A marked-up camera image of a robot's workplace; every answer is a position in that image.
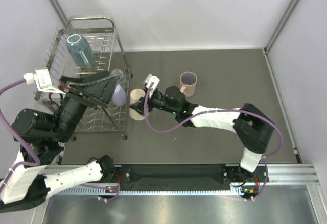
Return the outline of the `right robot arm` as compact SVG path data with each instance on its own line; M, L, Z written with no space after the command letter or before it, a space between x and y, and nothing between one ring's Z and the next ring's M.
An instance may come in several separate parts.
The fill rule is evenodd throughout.
M275 124L256 106L246 103L241 108L206 108L186 100L175 86L164 93L151 87L144 89L146 95L131 104L130 109L147 116L154 108L171 113L179 126L210 127L236 133L244 145L238 174L243 181L251 181L257 175L257 166L262 159L268 142L276 129Z

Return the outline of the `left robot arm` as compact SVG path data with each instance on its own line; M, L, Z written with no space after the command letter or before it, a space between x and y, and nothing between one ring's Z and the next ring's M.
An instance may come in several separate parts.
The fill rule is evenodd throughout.
M66 189L114 179L115 165L107 155L73 170L55 174L43 170L63 151L87 108L107 108L120 79L108 71L81 78L62 76L58 87L62 100L53 114L25 108L14 123L5 123L20 149L1 181L1 212L29 210Z

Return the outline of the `teal ceramic mug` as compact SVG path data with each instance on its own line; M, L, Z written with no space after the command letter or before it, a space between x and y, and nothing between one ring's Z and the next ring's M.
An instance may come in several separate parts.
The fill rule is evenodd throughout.
M96 57L88 41L82 35L69 35L66 41L66 47L74 63L79 68L92 69Z

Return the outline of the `lavender plastic cup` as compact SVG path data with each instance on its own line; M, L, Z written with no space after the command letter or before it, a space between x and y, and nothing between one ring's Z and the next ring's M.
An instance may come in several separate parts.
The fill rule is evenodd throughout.
M117 84L111 100L116 106L122 106L126 103L127 94L120 84Z

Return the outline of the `clear glass cup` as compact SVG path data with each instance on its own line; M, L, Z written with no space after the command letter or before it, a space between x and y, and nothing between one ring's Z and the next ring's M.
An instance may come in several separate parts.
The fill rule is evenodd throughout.
M123 88L127 87L128 80L127 76L125 75L125 72L122 69L113 69L111 71L111 75L119 77L119 85L122 86Z

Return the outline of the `pink mug lavender inside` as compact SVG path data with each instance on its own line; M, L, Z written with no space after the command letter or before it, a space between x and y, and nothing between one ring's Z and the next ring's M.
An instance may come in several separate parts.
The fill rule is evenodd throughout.
M195 94L197 85L197 76L193 72L184 72L179 78L179 89L185 97L191 97Z

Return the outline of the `beige plastic cup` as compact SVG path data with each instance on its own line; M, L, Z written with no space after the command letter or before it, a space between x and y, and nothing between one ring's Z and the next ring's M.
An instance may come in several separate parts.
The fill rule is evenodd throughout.
M130 104L137 104L139 99L145 97L146 93L142 89L134 89L130 92ZM144 116L140 115L133 109L129 109L129 115L133 120L142 121L145 119Z

